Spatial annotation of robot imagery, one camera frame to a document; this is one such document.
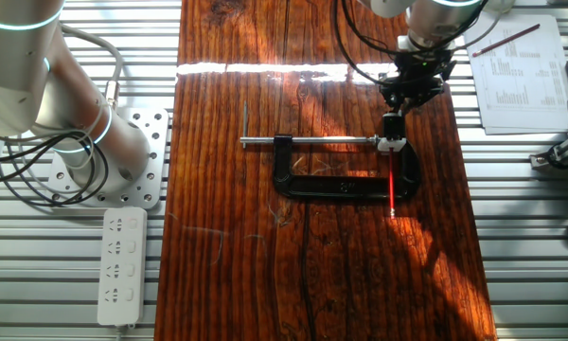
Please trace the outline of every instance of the paper sheet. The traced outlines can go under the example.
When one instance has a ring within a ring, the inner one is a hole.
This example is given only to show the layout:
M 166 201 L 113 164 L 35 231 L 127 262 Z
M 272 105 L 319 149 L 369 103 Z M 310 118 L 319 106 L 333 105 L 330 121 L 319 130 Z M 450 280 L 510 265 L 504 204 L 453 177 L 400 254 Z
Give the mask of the paper sheet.
M 480 36 L 493 20 L 483 13 L 466 32 L 465 41 Z M 523 37 L 481 56 L 471 55 L 536 24 L 541 27 Z M 490 128 L 489 134 L 568 130 L 566 59 L 553 16 L 504 15 L 488 36 L 468 47 L 468 53 L 482 124 Z

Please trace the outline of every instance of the metal table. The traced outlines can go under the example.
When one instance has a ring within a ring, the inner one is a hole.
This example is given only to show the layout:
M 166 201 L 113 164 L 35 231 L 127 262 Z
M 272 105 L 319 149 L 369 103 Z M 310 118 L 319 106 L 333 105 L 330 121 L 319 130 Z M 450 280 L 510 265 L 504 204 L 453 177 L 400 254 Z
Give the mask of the metal table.
M 120 48 L 126 62 L 120 105 L 172 113 L 180 8 L 180 0 L 69 0 L 62 20 Z M 513 12 L 555 15 L 568 47 L 568 7 L 517 0 Z M 103 89 L 113 58 L 84 41 L 66 40 Z M 468 56 L 456 58 L 450 84 L 498 335 L 568 338 L 568 178 L 534 172 L 528 163 L 529 154 L 566 136 L 484 135 Z M 37 173 L 49 174 L 51 157 L 35 166 Z M 153 336 L 168 170 L 167 164 L 162 203 L 149 212 L 144 317 L 127 332 L 136 340 Z M 31 194 L 23 183 L 13 184 Z M 0 340 L 115 337 L 97 324 L 100 238 L 100 213 L 47 215 L 0 184 Z

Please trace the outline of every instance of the wooden tabletop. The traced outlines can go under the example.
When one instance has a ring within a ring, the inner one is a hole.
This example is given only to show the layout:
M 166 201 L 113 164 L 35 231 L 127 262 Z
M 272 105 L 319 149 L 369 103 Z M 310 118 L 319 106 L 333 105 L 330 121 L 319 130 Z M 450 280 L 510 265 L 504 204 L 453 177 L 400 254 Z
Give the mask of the wooden tabletop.
M 388 204 L 294 201 L 275 192 L 270 147 L 248 135 L 372 136 L 388 108 L 346 66 L 326 0 L 186 0 L 179 45 L 156 340 L 494 340 L 450 92 L 406 118 L 422 184 Z M 395 46 L 403 17 L 354 4 Z M 374 73 L 388 57 L 343 27 Z M 387 176 L 347 145 L 301 148 L 294 171 Z

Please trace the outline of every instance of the white power strip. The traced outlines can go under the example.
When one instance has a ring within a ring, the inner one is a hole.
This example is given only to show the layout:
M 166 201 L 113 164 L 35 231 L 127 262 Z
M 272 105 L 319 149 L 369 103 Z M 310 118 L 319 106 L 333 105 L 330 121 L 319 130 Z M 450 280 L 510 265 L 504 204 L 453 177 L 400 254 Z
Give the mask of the white power strip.
M 147 212 L 138 207 L 112 208 L 103 218 L 97 320 L 123 326 L 143 316 Z

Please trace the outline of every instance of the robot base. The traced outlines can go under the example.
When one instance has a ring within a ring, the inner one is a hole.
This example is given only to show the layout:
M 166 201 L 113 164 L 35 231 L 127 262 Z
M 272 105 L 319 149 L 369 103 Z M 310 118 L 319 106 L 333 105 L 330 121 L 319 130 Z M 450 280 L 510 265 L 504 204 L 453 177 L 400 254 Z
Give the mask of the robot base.
M 95 198 L 88 199 L 82 205 L 88 207 L 137 206 L 150 209 L 160 201 L 169 114 L 164 109 L 151 108 L 118 108 L 117 111 L 120 117 L 136 125 L 148 139 L 150 144 L 148 165 L 143 174 L 127 187 L 112 193 L 100 192 Z M 110 167 L 109 172 L 112 171 L 118 172 L 116 167 Z M 61 157 L 56 153 L 50 169 L 48 185 L 59 190 L 80 189 L 70 177 Z

